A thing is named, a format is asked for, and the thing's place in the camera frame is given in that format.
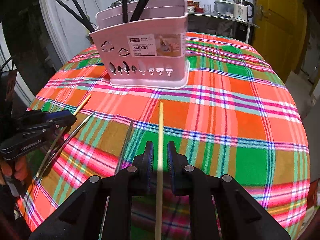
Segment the left hand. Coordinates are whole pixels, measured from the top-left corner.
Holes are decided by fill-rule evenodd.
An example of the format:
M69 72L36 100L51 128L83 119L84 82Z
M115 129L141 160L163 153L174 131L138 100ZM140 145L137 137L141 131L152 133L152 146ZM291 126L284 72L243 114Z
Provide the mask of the left hand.
M5 185L5 181L3 176L11 176L12 174L14 177L20 181L25 180L28 176L28 166L27 166L27 159L26 156L19 157L15 162L14 172L8 163L4 160L1 160L1 178L0 184Z

